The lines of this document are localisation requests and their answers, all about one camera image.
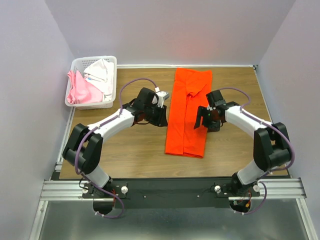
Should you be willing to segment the orange t shirt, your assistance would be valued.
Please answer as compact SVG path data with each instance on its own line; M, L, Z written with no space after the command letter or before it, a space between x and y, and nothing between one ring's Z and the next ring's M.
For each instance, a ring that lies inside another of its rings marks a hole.
M168 155L203 158L207 129L194 128L199 106L208 104L206 94L212 89L210 70L178 68L175 72L165 153Z

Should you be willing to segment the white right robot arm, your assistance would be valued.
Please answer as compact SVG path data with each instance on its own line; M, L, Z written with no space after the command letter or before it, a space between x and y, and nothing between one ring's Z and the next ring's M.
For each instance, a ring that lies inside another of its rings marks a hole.
M206 99L208 106L197 109L195 129L203 126L208 132L218 132L224 123L230 123L253 139L253 159L232 175L225 187L228 193L241 196L260 178L294 162L295 152L283 123L265 121L246 111L244 104L227 102L220 89L209 92Z

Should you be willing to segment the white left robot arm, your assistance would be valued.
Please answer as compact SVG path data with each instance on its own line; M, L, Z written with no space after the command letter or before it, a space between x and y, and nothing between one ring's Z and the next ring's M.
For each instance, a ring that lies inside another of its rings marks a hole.
M103 144L118 132L142 121L156 127L167 127L167 107L165 101L170 97L166 91L143 87L138 96L121 105L114 114L90 124L77 124L72 132L62 157L71 164L79 175L84 175L91 184L88 193L99 198L115 196L111 189L112 178L100 167Z

